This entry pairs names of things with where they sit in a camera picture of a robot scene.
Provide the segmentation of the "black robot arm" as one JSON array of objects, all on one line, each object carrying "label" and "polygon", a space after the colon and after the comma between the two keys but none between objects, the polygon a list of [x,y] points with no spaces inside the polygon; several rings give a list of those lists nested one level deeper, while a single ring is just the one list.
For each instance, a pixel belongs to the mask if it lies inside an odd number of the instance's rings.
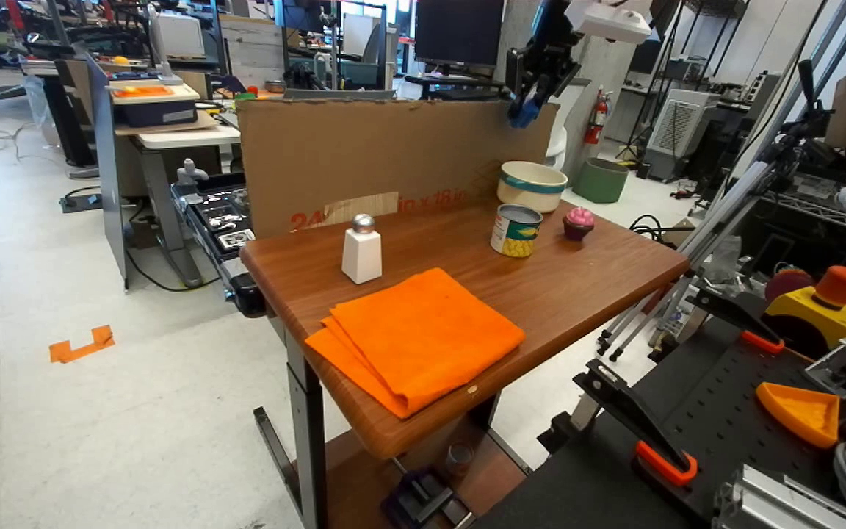
[{"label": "black robot arm", "polygon": [[506,55],[509,121],[528,127],[548,98],[559,98],[579,74],[573,46],[579,31],[566,17],[569,0],[541,0],[538,23],[524,46]]}]

